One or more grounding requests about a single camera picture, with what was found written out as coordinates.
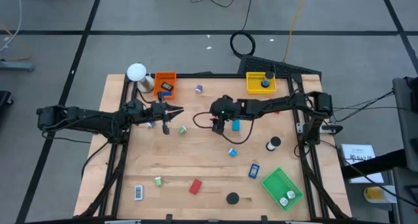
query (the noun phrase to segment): concrete floor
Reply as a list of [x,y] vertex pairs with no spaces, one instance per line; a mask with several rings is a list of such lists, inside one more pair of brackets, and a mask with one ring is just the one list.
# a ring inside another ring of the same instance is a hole
[[[22,0],[24,30],[83,30],[94,0]],[[287,30],[299,0],[253,0],[247,29]],[[418,30],[415,0],[391,0],[407,31]],[[208,0],[101,0],[92,30],[224,30],[240,29],[248,0],[220,8]],[[0,22],[18,23],[18,0],[0,0]],[[396,31],[383,0],[306,0],[297,30]],[[11,91],[15,104],[0,127],[0,222],[14,223],[22,205],[44,139],[36,128],[39,107],[57,104],[81,36],[19,35],[32,47],[34,72],[0,72],[0,89]],[[255,56],[280,61],[285,35],[256,35]],[[418,48],[418,37],[408,37]],[[238,51],[249,44],[236,40]],[[17,42],[0,55],[25,55]],[[124,73],[140,61],[149,71],[236,73],[240,60],[229,48],[229,35],[90,35],[67,100],[67,106],[97,109],[108,74]],[[395,77],[416,76],[397,36],[294,36],[287,62],[323,72],[323,89],[334,106],[344,107],[379,97]],[[394,99],[377,103],[393,106]],[[337,118],[345,115],[338,112]],[[337,143],[371,144],[377,155],[402,147],[396,110],[365,110],[342,123]],[[90,140],[87,133],[61,135]],[[80,170],[89,146],[54,141],[27,221],[72,216]],[[353,216],[388,222],[387,212],[359,196],[361,185],[348,185]]]

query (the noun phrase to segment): wooden tabletop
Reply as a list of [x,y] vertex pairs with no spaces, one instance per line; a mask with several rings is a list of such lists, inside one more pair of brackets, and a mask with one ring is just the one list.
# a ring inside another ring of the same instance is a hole
[[[121,74],[108,75],[100,110],[118,110],[123,78],[124,75]],[[302,79],[305,92],[322,90],[317,75],[303,75]],[[167,102],[183,106],[185,111],[169,124],[171,134],[163,134],[160,121],[153,129],[147,129],[146,125],[132,127],[118,218],[165,219],[166,214],[173,214],[174,219],[260,220],[261,215],[267,215],[268,220],[309,220],[300,159],[293,155],[297,138],[291,110],[255,120],[250,138],[241,145],[227,142],[210,129],[200,129],[192,121],[196,113],[207,112],[210,104],[224,94],[234,100],[264,100],[288,95],[287,81],[277,79],[276,82],[278,87],[274,94],[248,95],[245,78],[178,78],[176,98]],[[200,95],[194,90],[197,84],[204,88]],[[153,99],[150,94],[145,94],[144,97]],[[209,126],[209,118],[209,115],[198,116],[197,122]],[[247,136],[250,122],[240,123],[239,132],[232,131],[231,122],[225,125],[225,134],[231,140],[238,142]],[[187,133],[184,135],[178,134],[178,128],[182,125],[187,126]],[[269,152],[265,144],[272,136],[280,137],[281,145],[275,151]],[[330,135],[321,135],[321,139],[334,144]],[[103,136],[93,136],[89,154],[104,142]],[[231,148],[237,150],[236,157],[228,154]],[[83,212],[103,187],[109,153],[110,146],[94,157],[86,167],[75,215]],[[317,156],[325,189],[342,211],[350,216],[336,150],[329,145],[320,144],[317,146]],[[257,179],[248,177],[252,163],[260,165]],[[278,167],[304,193],[304,197],[288,212],[284,212],[274,202],[261,184],[262,179]],[[156,176],[162,176],[162,187],[155,186]],[[195,178],[202,181],[196,195],[189,192]],[[144,186],[143,200],[134,200],[136,185]],[[321,216],[317,193],[314,186],[312,187],[316,212]],[[231,192],[240,196],[238,204],[227,203],[226,196]],[[112,190],[109,193],[107,214],[110,213],[113,195]]]

